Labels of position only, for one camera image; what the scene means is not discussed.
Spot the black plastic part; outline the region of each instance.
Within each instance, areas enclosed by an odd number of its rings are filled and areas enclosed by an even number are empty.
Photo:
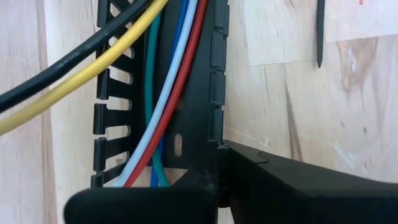
[[[128,7],[127,0],[99,0],[98,1],[98,27],[104,26],[114,17],[110,13],[110,4],[114,4],[119,10]],[[122,27],[115,34],[119,38],[127,28]],[[127,153],[127,160],[138,145],[144,129],[144,102],[143,102],[143,68],[145,59],[146,35],[139,37],[131,46],[134,55],[128,57],[120,56],[112,67],[128,73],[133,80],[132,83],[124,83],[110,77],[109,69],[106,69],[98,76],[97,98],[108,100],[110,96],[127,99],[130,107],[127,111],[110,110],[106,104],[97,103],[94,106],[94,134],[106,134],[106,129],[115,126],[127,126],[129,133],[127,136],[117,139],[106,139],[101,137],[94,143],[94,162],[93,169],[96,174],[91,177],[91,187],[102,187],[104,183],[109,182],[120,175],[126,162],[106,169],[106,160],[118,154]],[[109,44],[104,45],[96,52],[99,57],[109,48]]]
[[[128,7],[126,0],[99,0],[98,27],[104,26],[114,18],[110,13],[111,4],[120,11]],[[171,46],[180,5],[180,0],[170,0],[162,13],[155,65],[154,102],[157,102],[169,70]],[[166,167],[188,169],[192,164],[192,158],[201,152],[198,149],[207,147],[207,142],[220,141],[223,136],[222,106],[225,99],[224,71],[228,26],[227,0],[209,0],[197,52],[182,94],[183,108],[181,111],[175,111],[166,130],[162,158]],[[123,27],[117,31],[115,37],[119,38],[125,31],[127,29]],[[92,187],[102,187],[104,183],[120,174],[125,164],[105,170],[106,160],[124,152],[131,155],[144,132],[145,41],[146,35],[143,35],[132,45],[133,58],[122,55],[112,64],[114,68],[130,74],[134,80],[132,83],[111,78],[109,69],[98,76],[97,98],[101,100],[108,100],[110,96],[124,98],[130,101],[130,109],[109,110],[106,104],[95,104],[94,134],[104,135],[107,128],[115,126],[128,126],[130,132],[128,136],[118,139],[107,140],[102,137],[95,140],[93,168],[96,175],[91,178]],[[109,44],[104,45],[97,51],[97,57],[108,48]],[[182,155],[179,157],[174,153],[174,137],[177,133],[183,137]]]
[[[65,206],[69,223],[398,223],[398,185],[209,142],[169,188],[91,189]]]
[[[229,206],[240,223],[397,223],[398,185],[225,141]]]
[[[155,99],[160,95],[169,70],[170,53],[180,0],[170,0],[160,26],[155,73]],[[192,159],[208,141],[223,136],[226,38],[229,31],[227,0],[209,0],[200,41],[180,99],[182,109],[174,111],[164,135],[163,164],[188,169]],[[174,139],[182,136],[182,155],[174,153]]]
[[[217,222],[218,214],[213,189],[191,186],[86,190],[65,206],[65,223],[212,224]]]

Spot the yellow cable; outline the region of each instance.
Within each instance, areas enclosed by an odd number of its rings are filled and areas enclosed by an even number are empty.
[[[63,97],[75,91],[110,66],[148,28],[158,13],[166,5],[167,1],[168,0],[154,0],[119,41],[97,58],[91,65],[80,70],[78,73],[74,74],[74,76],[50,90],[29,106],[14,113],[9,118],[0,121],[0,136],[43,113]]]

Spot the black pin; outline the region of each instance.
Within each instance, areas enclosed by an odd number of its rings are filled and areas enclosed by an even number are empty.
[[[323,29],[325,23],[325,0],[318,0],[317,9],[317,62],[318,68],[323,60]]]

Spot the black cable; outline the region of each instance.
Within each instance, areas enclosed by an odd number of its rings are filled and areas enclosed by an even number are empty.
[[[107,10],[109,12],[109,8],[100,7],[102,2],[106,1],[99,0],[99,13],[100,10]],[[106,44],[128,22],[137,19],[151,2],[152,0],[135,0],[125,11],[113,18],[101,30],[73,49],[69,54],[30,80],[0,95],[0,113],[28,99],[62,78],[83,59]]]

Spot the wooden panel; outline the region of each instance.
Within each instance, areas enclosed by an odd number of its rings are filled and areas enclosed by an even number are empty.
[[[315,59],[316,1],[251,0],[243,8],[246,29],[238,29],[246,31],[250,65]]]
[[[47,66],[42,14],[42,1],[0,1],[1,93]],[[7,118],[37,97],[0,118]],[[55,221],[49,126],[49,114],[44,113],[0,137],[0,223]]]
[[[398,0],[327,0],[328,42],[398,34]]]
[[[44,0],[44,6],[47,56],[51,65],[94,33],[93,8],[90,0]],[[65,78],[87,66],[93,59],[92,55],[84,60]],[[93,174],[95,88],[96,80],[92,80],[50,109],[58,223],[63,223],[62,213],[66,201],[78,191],[90,187],[90,175]]]
[[[250,47],[250,41],[263,34],[251,32],[247,19],[256,15],[265,21],[256,10],[266,9],[258,9],[261,4],[253,1],[230,5],[235,16],[228,38],[225,138],[318,166],[397,182],[398,129],[393,115],[398,105],[394,100],[398,36],[325,44],[321,69],[313,61],[253,66],[253,58],[280,55],[266,44],[258,44],[256,50]],[[276,6],[286,7],[275,3],[269,8]],[[277,15],[267,19],[281,20]]]

